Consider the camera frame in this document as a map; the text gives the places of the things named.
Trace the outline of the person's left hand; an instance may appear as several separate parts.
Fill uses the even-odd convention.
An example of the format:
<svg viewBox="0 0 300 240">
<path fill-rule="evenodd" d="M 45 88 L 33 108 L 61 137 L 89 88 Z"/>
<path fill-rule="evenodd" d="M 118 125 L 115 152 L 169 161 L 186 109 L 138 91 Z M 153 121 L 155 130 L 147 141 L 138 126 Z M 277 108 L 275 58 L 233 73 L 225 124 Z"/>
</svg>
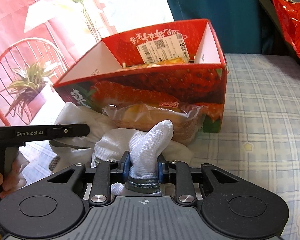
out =
<svg viewBox="0 0 300 240">
<path fill-rule="evenodd" d="M 0 174 L 0 186 L 2 186 L 2 191 L 0 193 L 1 199 L 26 185 L 26 179 L 22 172 L 29 163 L 30 162 L 19 151 L 12 163 L 10 173 L 7 176 Z"/>
</svg>

